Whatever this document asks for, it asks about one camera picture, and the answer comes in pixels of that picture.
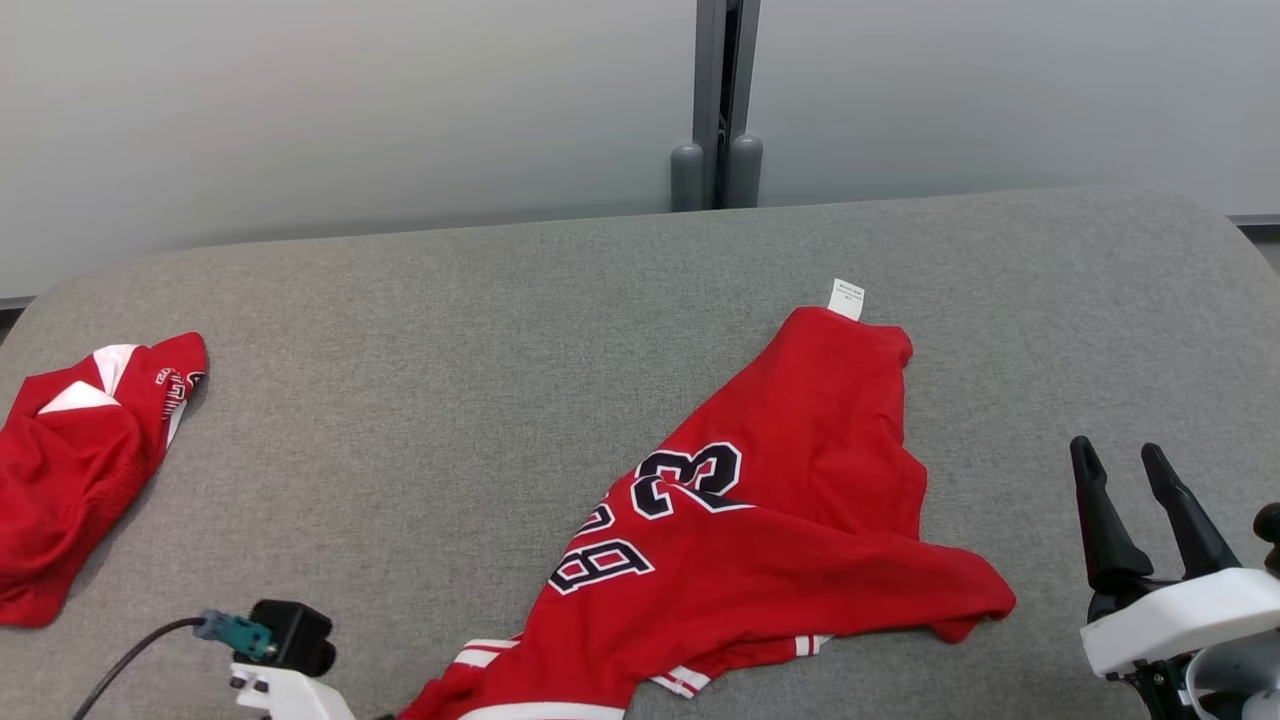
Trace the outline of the red basketball shorts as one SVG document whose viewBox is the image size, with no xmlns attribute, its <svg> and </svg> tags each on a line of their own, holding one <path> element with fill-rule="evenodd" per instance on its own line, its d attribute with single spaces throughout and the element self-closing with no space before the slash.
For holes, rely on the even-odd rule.
<svg viewBox="0 0 1280 720">
<path fill-rule="evenodd" d="M 188 332 L 109 345 L 23 382 L 0 427 L 0 626 L 55 620 L 207 373 L 204 337 Z"/>
</svg>

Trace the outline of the grey rounded post foot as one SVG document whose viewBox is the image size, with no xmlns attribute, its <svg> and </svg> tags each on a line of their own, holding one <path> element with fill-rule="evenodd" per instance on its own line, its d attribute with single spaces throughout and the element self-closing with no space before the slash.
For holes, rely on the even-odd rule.
<svg viewBox="0 0 1280 720">
<path fill-rule="evenodd" d="M 724 206 L 755 208 L 759 199 L 764 145 L 754 135 L 740 135 L 728 146 L 724 172 Z"/>
<path fill-rule="evenodd" d="M 700 211 L 704 208 L 704 152 L 694 142 L 677 145 L 669 155 L 669 210 Z"/>
</svg>

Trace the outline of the red basketball jersey top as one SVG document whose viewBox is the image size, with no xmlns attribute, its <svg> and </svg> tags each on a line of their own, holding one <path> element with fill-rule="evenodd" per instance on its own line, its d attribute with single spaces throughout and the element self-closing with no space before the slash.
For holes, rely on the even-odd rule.
<svg viewBox="0 0 1280 720">
<path fill-rule="evenodd" d="M 470 641 L 398 720 L 623 720 L 831 638 L 927 626 L 959 643 L 1015 607 L 983 557 L 920 538 L 897 325 L 837 301 L 774 338 L 590 511 L 524 629 Z"/>
</svg>

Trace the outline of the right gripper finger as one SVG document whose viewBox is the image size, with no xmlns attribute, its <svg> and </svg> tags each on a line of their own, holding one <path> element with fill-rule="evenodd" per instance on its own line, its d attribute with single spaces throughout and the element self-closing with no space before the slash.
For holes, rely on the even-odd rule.
<svg viewBox="0 0 1280 720">
<path fill-rule="evenodd" d="M 1155 571 L 1115 509 L 1107 489 L 1107 473 L 1089 438 L 1070 441 L 1085 574 L 1097 593 L 1142 592 Z"/>
<path fill-rule="evenodd" d="M 1165 510 L 1184 579 L 1197 579 L 1242 564 L 1225 541 L 1194 493 L 1174 471 L 1162 448 L 1156 443 L 1142 447 L 1142 462 L 1149 488 Z"/>
</svg>

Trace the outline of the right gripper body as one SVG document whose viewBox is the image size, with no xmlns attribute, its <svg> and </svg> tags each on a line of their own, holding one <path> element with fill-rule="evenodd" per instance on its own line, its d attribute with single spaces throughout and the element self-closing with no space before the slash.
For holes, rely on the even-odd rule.
<svg viewBox="0 0 1280 720">
<path fill-rule="evenodd" d="M 1149 720 L 1280 720 L 1280 630 L 1110 673 L 1140 697 Z"/>
</svg>

